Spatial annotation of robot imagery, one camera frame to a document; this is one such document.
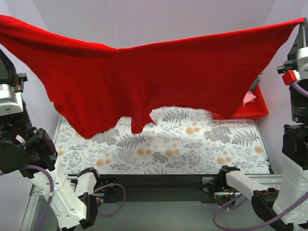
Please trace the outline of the red t shirt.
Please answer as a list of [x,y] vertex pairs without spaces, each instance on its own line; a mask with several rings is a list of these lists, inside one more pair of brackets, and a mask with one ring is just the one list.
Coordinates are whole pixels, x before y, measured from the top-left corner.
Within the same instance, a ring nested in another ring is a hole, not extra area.
[[0,42],[44,85],[55,109],[84,138],[131,118],[132,133],[160,107],[229,118],[303,18],[221,34],[116,49],[60,36],[11,16]]

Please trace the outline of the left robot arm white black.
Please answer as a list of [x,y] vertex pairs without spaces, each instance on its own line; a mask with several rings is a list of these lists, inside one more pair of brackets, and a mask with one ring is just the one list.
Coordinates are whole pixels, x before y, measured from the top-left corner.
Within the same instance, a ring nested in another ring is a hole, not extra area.
[[93,193],[102,188],[97,170],[87,168],[77,175],[72,188],[64,174],[55,145],[46,130],[29,118],[22,93],[27,81],[11,60],[0,53],[0,173],[19,171],[35,185],[54,212],[61,231],[94,225],[98,215]]

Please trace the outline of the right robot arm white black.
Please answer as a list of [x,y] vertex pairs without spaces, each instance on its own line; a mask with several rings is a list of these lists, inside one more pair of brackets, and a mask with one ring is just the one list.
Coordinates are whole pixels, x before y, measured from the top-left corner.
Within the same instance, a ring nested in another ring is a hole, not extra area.
[[266,187],[243,174],[237,167],[223,166],[218,187],[232,188],[245,196],[262,224],[246,227],[254,231],[271,226],[276,231],[292,231],[296,225],[308,228],[308,22],[299,26],[287,60],[277,68],[289,87],[292,120],[284,125],[282,153],[285,168],[280,187]]

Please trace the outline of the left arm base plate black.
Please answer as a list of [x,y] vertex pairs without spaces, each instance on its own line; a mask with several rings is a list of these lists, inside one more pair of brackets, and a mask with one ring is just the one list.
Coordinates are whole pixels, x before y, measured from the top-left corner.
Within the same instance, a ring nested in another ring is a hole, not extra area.
[[[100,181],[101,181],[101,184],[95,189],[95,193],[100,193],[100,194],[116,193],[117,188],[116,188],[115,184],[117,183],[117,178],[110,178],[110,177],[100,178]],[[108,186],[104,189],[99,189],[100,187],[105,186],[105,185],[109,185],[109,184],[111,184],[111,186]]]

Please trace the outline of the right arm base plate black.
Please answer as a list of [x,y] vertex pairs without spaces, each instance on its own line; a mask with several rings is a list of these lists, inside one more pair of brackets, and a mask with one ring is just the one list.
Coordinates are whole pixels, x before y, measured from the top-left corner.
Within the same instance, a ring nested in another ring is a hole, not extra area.
[[214,177],[203,177],[202,178],[202,191],[206,193],[213,193],[213,192],[222,192],[222,186],[220,181]]

